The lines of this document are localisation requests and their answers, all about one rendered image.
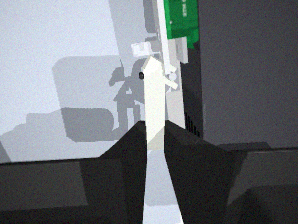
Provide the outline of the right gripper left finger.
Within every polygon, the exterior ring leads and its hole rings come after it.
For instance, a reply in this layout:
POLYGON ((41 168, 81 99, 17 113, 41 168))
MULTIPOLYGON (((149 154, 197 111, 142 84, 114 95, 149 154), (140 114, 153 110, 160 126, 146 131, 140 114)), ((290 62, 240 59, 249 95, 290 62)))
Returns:
POLYGON ((100 216, 143 224, 146 169, 145 120, 99 157, 0 163, 0 224, 100 216))

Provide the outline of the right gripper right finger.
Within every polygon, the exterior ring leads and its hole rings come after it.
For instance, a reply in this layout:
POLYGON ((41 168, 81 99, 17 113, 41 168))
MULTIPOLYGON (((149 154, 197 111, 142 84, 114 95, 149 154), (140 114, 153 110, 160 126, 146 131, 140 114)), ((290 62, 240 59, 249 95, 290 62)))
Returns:
POLYGON ((183 224, 237 224, 249 188, 298 184, 298 147, 226 151, 165 120, 164 155, 183 224))

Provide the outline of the dark grey enclosure panel with vent slots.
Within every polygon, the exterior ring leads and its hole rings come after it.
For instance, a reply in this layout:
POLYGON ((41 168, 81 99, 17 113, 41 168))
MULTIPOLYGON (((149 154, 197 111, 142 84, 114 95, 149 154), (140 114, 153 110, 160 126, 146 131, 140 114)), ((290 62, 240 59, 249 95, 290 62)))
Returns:
POLYGON ((197 13, 175 38, 185 129, 226 151, 298 147, 298 0, 197 0, 197 13))

